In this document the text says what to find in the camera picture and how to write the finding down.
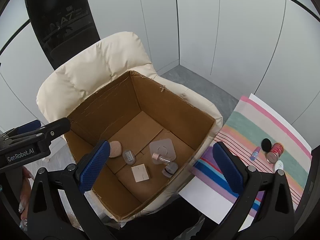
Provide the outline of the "person's left hand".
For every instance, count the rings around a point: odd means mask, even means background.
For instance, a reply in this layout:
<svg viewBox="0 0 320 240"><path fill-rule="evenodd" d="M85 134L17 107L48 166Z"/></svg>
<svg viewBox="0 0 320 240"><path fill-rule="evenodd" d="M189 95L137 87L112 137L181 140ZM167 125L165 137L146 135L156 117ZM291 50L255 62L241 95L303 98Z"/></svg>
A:
<svg viewBox="0 0 320 240"><path fill-rule="evenodd" d="M34 180L33 175L30 171L22 167L22 188L20 192L20 203L18 211L21 214L21 222L20 222L20 229L22 229L25 233L27 233L27 216L28 216L28 207L29 207L29 200L31 194L31 184L29 180Z"/></svg>

